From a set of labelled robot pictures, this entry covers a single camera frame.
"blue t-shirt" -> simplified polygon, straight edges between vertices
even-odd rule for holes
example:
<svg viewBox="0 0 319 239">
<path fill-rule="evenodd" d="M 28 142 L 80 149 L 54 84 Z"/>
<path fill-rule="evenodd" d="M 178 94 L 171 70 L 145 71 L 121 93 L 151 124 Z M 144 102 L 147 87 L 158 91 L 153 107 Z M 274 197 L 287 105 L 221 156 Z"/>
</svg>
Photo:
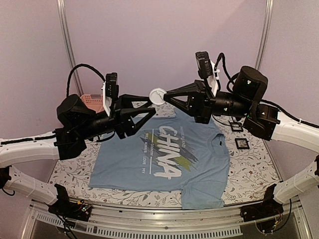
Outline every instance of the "blue t-shirt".
<svg viewBox="0 0 319 239">
<path fill-rule="evenodd" d="M 90 187 L 134 191 L 182 190 L 183 209 L 223 207 L 229 152 L 214 122 L 195 123 L 176 109 L 152 118 L 133 136 L 101 144 Z"/>
</svg>

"table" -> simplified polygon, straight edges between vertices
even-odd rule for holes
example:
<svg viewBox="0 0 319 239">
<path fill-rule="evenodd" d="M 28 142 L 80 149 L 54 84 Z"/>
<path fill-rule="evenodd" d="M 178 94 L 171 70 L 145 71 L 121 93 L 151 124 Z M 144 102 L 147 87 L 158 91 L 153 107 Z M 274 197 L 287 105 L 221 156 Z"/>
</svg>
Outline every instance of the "table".
<svg viewBox="0 0 319 239">
<path fill-rule="evenodd" d="M 155 106 L 155 117 L 173 117 L 173 106 Z M 228 123 L 230 117 L 217 117 Z M 279 181 L 274 163 L 264 142 L 248 133 L 232 132 L 231 128 L 216 124 L 225 134 L 230 153 L 230 169 L 226 189 L 222 196 L 224 205 L 262 200 L 266 188 Z M 238 150 L 235 138 L 247 138 L 250 149 Z M 57 161 L 49 183 L 63 185 L 69 196 L 86 199 L 92 203 L 122 204 L 136 207 L 181 208 L 181 192 L 134 192 L 104 188 L 89 188 L 90 175 L 99 152 L 100 143 L 87 141 L 87 149 L 74 159 Z"/>
</svg>

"pink basket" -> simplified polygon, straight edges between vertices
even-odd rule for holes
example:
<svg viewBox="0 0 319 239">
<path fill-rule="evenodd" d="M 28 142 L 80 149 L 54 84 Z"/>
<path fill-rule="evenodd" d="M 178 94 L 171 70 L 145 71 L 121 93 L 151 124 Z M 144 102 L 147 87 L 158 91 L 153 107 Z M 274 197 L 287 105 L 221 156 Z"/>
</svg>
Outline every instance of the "pink basket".
<svg viewBox="0 0 319 239">
<path fill-rule="evenodd" d="M 102 95 L 85 94 L 82 95 L 80 98 L 89 109 L 94 110 L 96 113 L 104 110 Z"/>
</svg>

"metal frame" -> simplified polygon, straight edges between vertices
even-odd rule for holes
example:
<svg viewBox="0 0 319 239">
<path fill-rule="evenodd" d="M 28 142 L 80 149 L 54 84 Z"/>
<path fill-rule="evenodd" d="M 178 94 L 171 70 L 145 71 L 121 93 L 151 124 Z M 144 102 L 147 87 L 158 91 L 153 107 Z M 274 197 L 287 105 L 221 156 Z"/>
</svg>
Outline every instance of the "metal frame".
<svg viewBox="0 0 319 239">
<path fill-rule="evenodd" d="M 311 239 L 310 230 L 298 197 L 292 199 L 292 216 L 295 216 L 302 239 Z M 290 204 L 284 204 L 284 214 Z M 47 206 L 31 202 L 30 216 L 23 239 L 30 239 L 35 220 L 57 227 L 61 221 L 47 211 Z M 204 239 L 227 238 L 242 234 L 240 227 L 245 223 L 240 217 L 240 206 L 207 210 L 146 210 L 93 205 L 89 222 L 76 221 L 74 231 L 84 234 L 123 239 Z M 261 222 L 273 217 L 257 220 Z"/>
<path fill-rule="evenodd" d="M 261 63 L 263 61 L 266 43 L 267 43 L 268 34 L 269 34 L 269 29 L 270 29 L 270 24 L 271 24 L 271 18 L 272 18 L 272 14 L 273 14 L 273 5 L 274 5 L 273 0 L 267 0 L 262 37 L 260 40 L 257 60 L 256 60 L 256 64 L 255 64 L 256 70 L 260 70 Z"/>
<path fill-rule="evenodd" d="M 70 67 L 73 68 L 76 66 L 76 63 L 75 63 L 71 39 L 70 39 L 70 32 L 69 32 L 69 28 L 68 28 L 68 24 L 66 20 L 64 0 L 57 0 L 57 5 L 58 5 L 58 11 L 59 11 L 59 17 L 60 17 L 60 23 L 61 23 L 61 29 L 62 29 L 66 53 L 68 55 Z M 73 74 L 73 79 L 75 82 L 75 87 L 78 92 L 78 95 L 80 96 L 83 95 L 84 92 L 83 92 L 78 70 L 75 70 Z"/>
</svg>

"white robot arm segment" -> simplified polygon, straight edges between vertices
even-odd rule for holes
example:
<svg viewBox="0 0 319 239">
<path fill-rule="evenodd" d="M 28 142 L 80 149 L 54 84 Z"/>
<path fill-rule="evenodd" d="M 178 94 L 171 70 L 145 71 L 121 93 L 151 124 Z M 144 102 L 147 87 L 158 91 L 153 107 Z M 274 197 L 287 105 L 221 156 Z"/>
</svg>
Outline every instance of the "white robot arm segment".
<svg viewBox="0 0 319 239">
<path fill-rule="evenodd" d="M 11 166 L 9 170 L 11 180 L 7 181 L 4 189 L 20 192 L 26 197 L 44 202 L 47 205 L 53 205 L 58 200 L 58 193 L 54 185 L 32 178 L 14 166 Z"/>
<path fill-rule="evenodd" d="M 319 176 L 315 175 L 317 162 L 312 162 L 307 168 L 290 179 L 278 183 L 274 190 L 274 200 L 283 204 L 290 198 L 319 185 Z"/>
<path fill-rule="evenodd" d="M 43 159 L 59 159 L 58 147 L 54 146 L 56 138 L 40 139 L 52 136 L 52 132 L 41 134 L 38 136 L 28 137 L 32 138 L 30 141 L 23 141 L 17 143 L 8 143 L 8 141 L 19 141 L 21 139 L 0 139 L 0 168 L 7 166 L 30 162 Z"/>
<path fill-rule="evenodd" d="M 319 128 L 299 123 L 282 112 L 278 112 L 276 125 L 271 139 L 292 143 L 319 153 Z"/>
</svg>

